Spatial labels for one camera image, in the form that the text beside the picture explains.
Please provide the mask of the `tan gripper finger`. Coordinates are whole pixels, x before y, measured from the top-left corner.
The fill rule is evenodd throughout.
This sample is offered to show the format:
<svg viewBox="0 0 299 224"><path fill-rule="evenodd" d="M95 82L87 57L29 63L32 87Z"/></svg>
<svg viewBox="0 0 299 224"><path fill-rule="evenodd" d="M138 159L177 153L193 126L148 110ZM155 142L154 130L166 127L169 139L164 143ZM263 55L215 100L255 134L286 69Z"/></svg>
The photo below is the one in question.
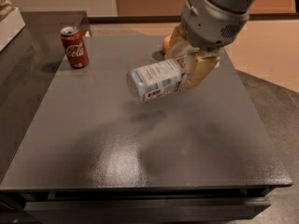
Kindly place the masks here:
<svg viewBox="0 0 299 224"><path fill-rule="evenodd" d="M193 47L183 34L182 24L177 25L170 35L164 58L176 59L185 56L188 52L197 52L199 48Z"/></svg>
<svg viewBox="0 0 299 224"><path fill-rule="evenodd" d="M189 50L186 56L186 69L180 86L189 90L198 86L220 61L218 53Z"/></svg>

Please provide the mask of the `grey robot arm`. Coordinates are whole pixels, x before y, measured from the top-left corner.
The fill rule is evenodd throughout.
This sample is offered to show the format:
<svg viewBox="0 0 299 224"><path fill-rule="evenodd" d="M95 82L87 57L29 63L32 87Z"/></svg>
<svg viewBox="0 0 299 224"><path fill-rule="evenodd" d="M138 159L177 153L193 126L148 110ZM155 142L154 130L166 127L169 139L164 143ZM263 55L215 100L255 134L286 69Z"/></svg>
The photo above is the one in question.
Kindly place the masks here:
<svg viewBox="0 0 299 224"><path fill-rule="evenodd" d="M220 49L233 43L249 20L255 0L186 0L181 22L170 36L165 58L185 62L180 88L199 85L220 61Z"/></svg>

